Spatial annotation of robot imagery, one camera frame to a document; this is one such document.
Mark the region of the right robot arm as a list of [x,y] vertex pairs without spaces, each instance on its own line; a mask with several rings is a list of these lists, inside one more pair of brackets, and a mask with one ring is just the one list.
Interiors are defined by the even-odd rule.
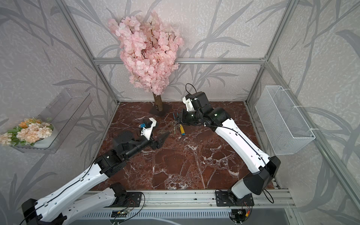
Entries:
[[250,194],[260,195],[277,174],[280,159],[277,156],[270,157],[259,149],[225,109],[212,107],[204,92],[189,93],[182,101],[186,107],[176,121],[182,125],[209,127],[227,141],[250,171],[228,190],[232,203]]

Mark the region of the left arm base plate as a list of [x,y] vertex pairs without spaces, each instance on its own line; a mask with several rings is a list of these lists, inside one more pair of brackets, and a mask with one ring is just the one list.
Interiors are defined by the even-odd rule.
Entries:
[[135,208],[140,206],[142,200],[142,192],[127,192],[121,197],[116,197],[114,203],[109,207],[130,207]]

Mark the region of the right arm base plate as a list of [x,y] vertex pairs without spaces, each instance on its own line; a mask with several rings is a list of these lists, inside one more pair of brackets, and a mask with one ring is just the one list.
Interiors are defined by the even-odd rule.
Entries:
[[254,206],[254,199],[252,194],[248,194],[243,198],[236,197],[233,193],[216,189],[216,205],[218,207],[231,207],[231,206],[242,206],[252,207]]

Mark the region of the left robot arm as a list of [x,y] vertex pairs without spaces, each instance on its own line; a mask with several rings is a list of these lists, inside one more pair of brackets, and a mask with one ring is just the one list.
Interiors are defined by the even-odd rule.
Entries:
[[126,192],[119,183],[94,196],[82,200],[79,197],[118,173],[133,156],[147,147],[160,149],[169,134],[135,138],[130,131],[122,132],[113,140],[114,149],[96,158],[80,175],[43,198],[24,202],[22,222],[27,225],[69,225],[95,209],[123,203]]

